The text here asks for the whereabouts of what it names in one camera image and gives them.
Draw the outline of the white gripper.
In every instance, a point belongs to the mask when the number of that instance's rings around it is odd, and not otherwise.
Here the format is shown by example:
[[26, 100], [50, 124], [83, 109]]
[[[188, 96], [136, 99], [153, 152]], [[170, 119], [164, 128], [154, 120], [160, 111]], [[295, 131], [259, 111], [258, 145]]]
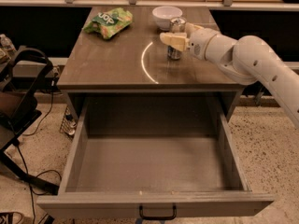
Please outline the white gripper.
[[187, 22], [185, 33], [160, 33], [160, 40], [178, 51], [189, 49], [190, 54], [199, 60], [215, 61], [218, 53], [212, 40], [220, 34], [217, 30]]

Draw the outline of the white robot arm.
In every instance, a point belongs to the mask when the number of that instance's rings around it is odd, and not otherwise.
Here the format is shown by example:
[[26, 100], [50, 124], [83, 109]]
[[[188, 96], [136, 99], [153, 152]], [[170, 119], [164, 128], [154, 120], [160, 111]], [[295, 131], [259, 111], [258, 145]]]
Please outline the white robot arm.
[[209, 61], [241, 85], [261, 82], [285, 114], [299, 127], [299, 76], [260, 37], [233, 39], [220, 32], [188, 23], [183, 33], [162, 33], [161, 41], [179, 51]]

